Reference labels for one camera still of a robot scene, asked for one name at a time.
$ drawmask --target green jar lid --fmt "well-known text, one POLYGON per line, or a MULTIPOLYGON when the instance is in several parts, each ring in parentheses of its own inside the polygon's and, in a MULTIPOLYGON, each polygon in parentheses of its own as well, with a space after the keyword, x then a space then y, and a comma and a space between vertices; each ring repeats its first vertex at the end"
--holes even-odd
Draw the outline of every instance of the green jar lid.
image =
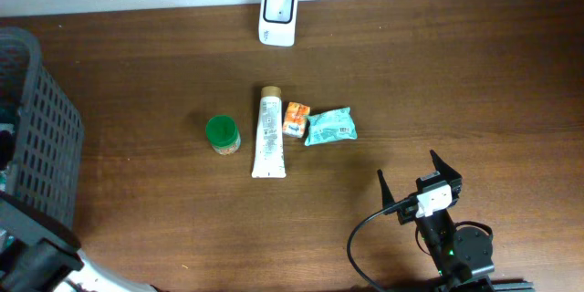
POLYGON ((239 136, 235 121, 226 115, 210 119, 205 132, 211 144, 221 148, 233 145, 239 136))

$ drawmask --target gray plastic basket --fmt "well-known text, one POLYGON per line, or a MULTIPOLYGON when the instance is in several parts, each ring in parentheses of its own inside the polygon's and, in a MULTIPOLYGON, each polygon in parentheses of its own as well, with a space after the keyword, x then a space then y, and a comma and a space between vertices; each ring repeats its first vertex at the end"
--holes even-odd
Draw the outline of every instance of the gray plastic basket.
POLYGON ((42 65, 37 39, 0 28, 0 107, 16 115, 16 151, 6 192, 73 225, 83 124, 42 65))

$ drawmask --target teal package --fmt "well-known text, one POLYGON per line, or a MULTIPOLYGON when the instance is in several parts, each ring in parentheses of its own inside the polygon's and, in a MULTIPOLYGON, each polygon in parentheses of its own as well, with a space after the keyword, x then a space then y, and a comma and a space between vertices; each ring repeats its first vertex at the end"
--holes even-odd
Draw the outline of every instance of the teal package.
POLYGON ((320 143, 357 139, 355 123, 350 108, 335 109, 322 114, 307 116, 310 126, 306 146, 320 143))

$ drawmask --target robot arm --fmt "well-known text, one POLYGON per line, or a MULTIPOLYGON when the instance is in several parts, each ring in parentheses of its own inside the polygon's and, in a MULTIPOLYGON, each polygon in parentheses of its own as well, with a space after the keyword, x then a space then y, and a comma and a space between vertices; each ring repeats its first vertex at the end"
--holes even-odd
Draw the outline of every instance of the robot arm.
POLYGON ((1 292, 156 292, 104 269, 63 224, 0 192, 0 227, 15 238, 0 248, 1 292))
POLYGON ((395 203, 390 189, 378 171, 383 209, 363 220, 349 236, 347 255, 357 272, 379 292, 386 292, 363 273, 353 259, 350 247, 355 234, 363 225, 381 214, 397 213, 400 224, 414 221, 416 241, 418 233, 428 248, 440 277, 422 287, 406 288, 416 292, 447 291, 535 291, 533 284, 493 284, 489 274, 495 271, 493 231, 485 224, 461 222, 454 224, 447 209, 455 206, 462 191, 463 177, 446 164, 434 151, 430 151, 435 172, 416 180, 418 191, 395 203))

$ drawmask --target orange package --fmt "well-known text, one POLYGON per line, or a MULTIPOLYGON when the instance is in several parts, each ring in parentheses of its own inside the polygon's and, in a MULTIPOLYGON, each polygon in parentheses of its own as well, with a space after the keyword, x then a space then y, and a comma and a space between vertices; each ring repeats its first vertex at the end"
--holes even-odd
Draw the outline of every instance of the orange package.
POLYGON ((310 107, 290 102, 286 110, 282 133, 288 136, 302 138, 304 136, 304 130, 307 127, 308 114, 310 114, 310 107))

